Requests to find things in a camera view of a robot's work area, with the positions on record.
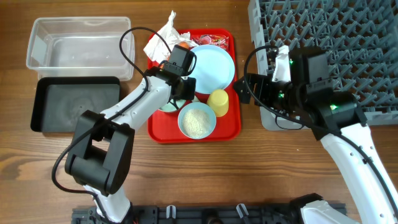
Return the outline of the light blue bowl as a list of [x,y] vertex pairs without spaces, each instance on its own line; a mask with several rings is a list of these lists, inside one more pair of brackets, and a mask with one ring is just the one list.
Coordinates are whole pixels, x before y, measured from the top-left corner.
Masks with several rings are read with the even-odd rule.
[[190,139],[208,137],[216,126],[216,115],[206,104],[189,103],[178,114],[178,127]]

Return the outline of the orange carrot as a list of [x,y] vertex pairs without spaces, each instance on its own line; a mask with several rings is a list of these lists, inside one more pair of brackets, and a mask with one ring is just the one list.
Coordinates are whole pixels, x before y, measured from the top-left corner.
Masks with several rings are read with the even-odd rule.
[[[186,43],[186,42],[180,42],[180,43],[178,43],[178,46],[181,46],[181,47],[186,48],[186,49],[189,49],[189,48],[190,48],[189,44]],[[160,68],[163,68],[163,66],[164,66],[164,63],[163,63],[163,62],[159,64],[159,67],[160,67]]]

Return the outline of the yellow cup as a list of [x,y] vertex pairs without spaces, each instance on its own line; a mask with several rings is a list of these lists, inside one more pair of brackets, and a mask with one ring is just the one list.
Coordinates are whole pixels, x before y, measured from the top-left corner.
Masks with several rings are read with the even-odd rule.
[[216,117],[224,116],[229,110],[229,96],[221,89],[213,91],[206,103],[214,111]]

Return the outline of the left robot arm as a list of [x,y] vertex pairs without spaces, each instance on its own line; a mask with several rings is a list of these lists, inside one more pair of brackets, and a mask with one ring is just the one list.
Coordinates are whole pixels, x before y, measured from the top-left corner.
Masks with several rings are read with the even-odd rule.
[[163,62],[143,74],[127,97],[101,113],[84,112],[71,144],[60,155],[65,172],[83,186],[96,204],[101,223],[133,223],[132,203],[123,183],[129,172],[134,135],[159,108],[171,100],[191,100],[196,80],[192,62]]

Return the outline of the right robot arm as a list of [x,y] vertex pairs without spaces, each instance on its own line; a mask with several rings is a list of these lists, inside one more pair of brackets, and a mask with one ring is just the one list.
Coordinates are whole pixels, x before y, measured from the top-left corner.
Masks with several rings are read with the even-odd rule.
[[250,100],[312,130],[338,166],[363,223],[397,223],[397,190],[376,151],[366,116],[348,91],[334,91],[326,52],[302,47],[275,56],[273,75],[244,72],[233,85],[240,102]]

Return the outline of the white rice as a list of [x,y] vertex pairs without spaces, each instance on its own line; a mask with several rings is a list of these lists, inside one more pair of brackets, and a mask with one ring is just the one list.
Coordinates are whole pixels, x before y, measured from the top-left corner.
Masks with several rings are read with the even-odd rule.
[[209,132],[210,117],[203,110],[188,110],[182,122],[185,132],[192,138],[201,138]]

